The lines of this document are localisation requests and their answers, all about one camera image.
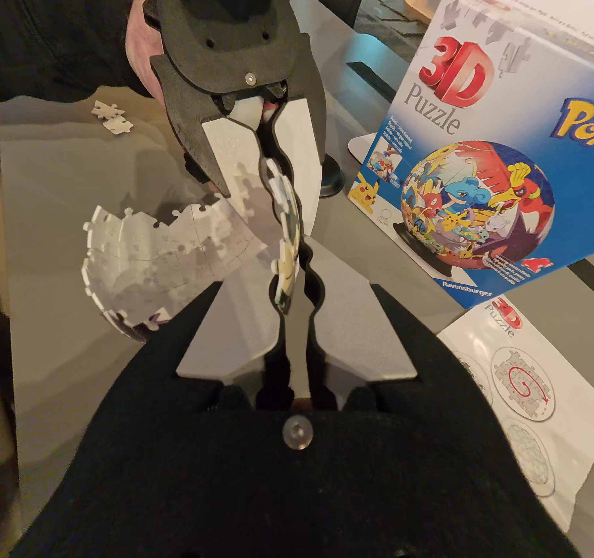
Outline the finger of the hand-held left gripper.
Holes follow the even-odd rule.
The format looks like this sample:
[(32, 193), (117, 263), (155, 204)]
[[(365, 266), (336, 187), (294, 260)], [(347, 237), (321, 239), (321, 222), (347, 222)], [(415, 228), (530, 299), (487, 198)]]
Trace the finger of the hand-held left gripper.
[(322, 163), (307, 99), (288, 101), (274, 111), (267, 111), (265, 128), (272, 131), (276, 144), (291, 164), (293, 186), (301, 203), (303, 231), (309, 236), (321, 194)]
[(279, 257), (281, 224), (271, 193), (261, 177), (262, 151), (256, 133), (231, 119), (204, 124), (204, 132), (227, 188), (226, 201), (250, 231)]

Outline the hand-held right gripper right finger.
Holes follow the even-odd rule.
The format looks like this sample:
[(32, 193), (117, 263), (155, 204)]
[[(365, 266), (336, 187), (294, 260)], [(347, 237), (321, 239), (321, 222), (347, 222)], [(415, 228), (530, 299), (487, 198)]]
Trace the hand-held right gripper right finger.
[(311, 237), (302, 239), (299, 262), (314, 305), (306, 360), (315, 409), (341, 410), (357, 387), (417, 376), (367, 278)]

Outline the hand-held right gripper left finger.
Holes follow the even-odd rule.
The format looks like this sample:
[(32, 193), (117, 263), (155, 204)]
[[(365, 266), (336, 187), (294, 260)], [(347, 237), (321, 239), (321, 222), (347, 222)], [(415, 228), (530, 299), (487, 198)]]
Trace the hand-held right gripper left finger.
[(278, 276), (235, 271), (222, 282), (176, 369), (179, 377), (238, 386), (256, 409), (292, 404)]

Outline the colourful puzzle piece chunk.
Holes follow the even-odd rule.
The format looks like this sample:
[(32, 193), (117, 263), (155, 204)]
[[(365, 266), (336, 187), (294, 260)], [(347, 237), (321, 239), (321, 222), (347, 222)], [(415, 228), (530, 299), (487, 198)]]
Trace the colourful puzzle piece chunk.
[(298, 272), (298, 254), (301, 244), (302, 219), (298, 200), (289, 178), (278, 163), (265, 160), (264, 184), (269, 187), (274, 201), (274, 212), (282, 227), (278, 258), (271, 262), (271, 271), (278, 277), (274, 303), (284, 315), (288, 314)]

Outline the partly built puzzle ball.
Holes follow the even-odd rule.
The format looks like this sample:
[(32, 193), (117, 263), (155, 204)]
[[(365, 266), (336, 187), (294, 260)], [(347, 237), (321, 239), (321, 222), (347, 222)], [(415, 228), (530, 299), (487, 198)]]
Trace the partly built puzzle ball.
[(120, 218), (97, 206), (84, 225), (85, 292), (116, 331), (140, 343), (261, 251), (278, 254), (283, 235), (270, 209), (249, 226), (223, 198), (174, 210), (171, 219), (131, 208)]

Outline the person's left forearm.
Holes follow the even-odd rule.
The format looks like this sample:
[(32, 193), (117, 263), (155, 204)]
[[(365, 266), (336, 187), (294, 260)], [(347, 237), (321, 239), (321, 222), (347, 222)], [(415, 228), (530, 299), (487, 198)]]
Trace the person's left forearm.
[(100, 86), (150, 97), (125, 52), (132, 2), (1, 0), (1, 102), (73, 103)]

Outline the black round ball stand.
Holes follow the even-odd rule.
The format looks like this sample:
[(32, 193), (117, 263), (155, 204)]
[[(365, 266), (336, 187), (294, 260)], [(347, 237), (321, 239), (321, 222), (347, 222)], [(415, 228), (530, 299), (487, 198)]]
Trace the black round ball stand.
[(331, 198), (339, 194), (345, 184), (345, 175), (338, 162), (330, 154), (325, 154), (321, 170), (320, 198)]

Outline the loose white puzzle pieces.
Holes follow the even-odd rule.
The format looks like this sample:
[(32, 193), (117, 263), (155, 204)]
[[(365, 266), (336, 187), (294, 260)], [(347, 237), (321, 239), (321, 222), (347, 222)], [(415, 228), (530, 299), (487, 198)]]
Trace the loose white puzzle pieces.
[(95, 100), (92, 115), (101, 120), (103, 126), (113, 135), (130, 133), (134, 124), (124, 117), (125, 111), (115, 104), (108, 105)]

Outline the blue puzzle box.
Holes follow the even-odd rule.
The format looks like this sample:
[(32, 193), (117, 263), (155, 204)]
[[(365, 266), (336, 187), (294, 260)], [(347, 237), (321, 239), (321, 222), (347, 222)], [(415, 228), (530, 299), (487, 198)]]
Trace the blue puzzle box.
[(440, 0), (347, 197), (464, 309), (593, 255), (593, 57)]

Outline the person's left hand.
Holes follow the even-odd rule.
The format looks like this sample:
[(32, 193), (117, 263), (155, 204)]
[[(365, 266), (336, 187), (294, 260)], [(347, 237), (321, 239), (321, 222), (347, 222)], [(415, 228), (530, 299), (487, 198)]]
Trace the person's left hand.
[(125, 51), (131, 68), (144, 88), (165, 107), (159, 80), (150, 63), (152, 56), (163, 55), (164, 50), (160, 33), (145, 21), (144, 2), (145, 0), (132, 1), (125, 36)]

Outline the white rounded pad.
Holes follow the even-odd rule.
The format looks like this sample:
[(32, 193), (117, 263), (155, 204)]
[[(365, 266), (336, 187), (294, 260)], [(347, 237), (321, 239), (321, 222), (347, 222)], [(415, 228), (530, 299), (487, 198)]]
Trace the white rounded pad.
[(372, 147), (373, 142), (375, 140), (377, 133), (362, 135), (360, 137), (355, 137), (349, 140), (347, 144), (347, 148), (352, 156), (359, 161), (359, 163), (363, 163), (366, 159), (369, 149)]

